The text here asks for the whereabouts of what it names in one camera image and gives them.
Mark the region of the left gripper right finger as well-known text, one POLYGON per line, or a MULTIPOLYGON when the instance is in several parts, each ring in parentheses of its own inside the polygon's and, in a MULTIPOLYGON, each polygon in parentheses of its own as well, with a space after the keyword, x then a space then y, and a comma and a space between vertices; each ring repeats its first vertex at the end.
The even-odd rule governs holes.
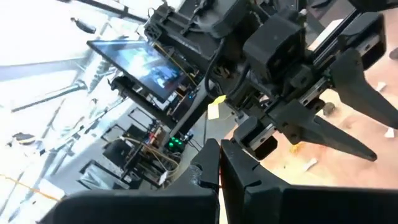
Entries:
POLYGON ((229 223, 397 224, 396 190, 292 185, 229 140, 220 165, 229 223))

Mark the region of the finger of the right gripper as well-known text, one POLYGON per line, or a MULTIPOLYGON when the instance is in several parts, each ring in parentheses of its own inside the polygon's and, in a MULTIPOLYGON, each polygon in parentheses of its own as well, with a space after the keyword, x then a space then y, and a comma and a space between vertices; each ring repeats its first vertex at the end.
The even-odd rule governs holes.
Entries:
POLYGON ((330 65, 330 75, 342 103, 397 129, 397 109, 366 81, 361 55, 356 49, 340 54, 330 65))
POLYGON ((325 121, 298 100, 279 104, 270 113, 276 128, 292 144, 310 142, 375 161, 377 154, 362 142, 325 121))

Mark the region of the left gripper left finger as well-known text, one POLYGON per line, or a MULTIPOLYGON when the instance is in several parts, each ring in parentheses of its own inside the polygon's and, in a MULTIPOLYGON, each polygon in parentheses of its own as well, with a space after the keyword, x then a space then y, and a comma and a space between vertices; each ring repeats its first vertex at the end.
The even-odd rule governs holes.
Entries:
POLYGON ((65 197, 44 224, 217 224, 220 145, 208 139, 186 170, 163 190, 87 190, 65 197))

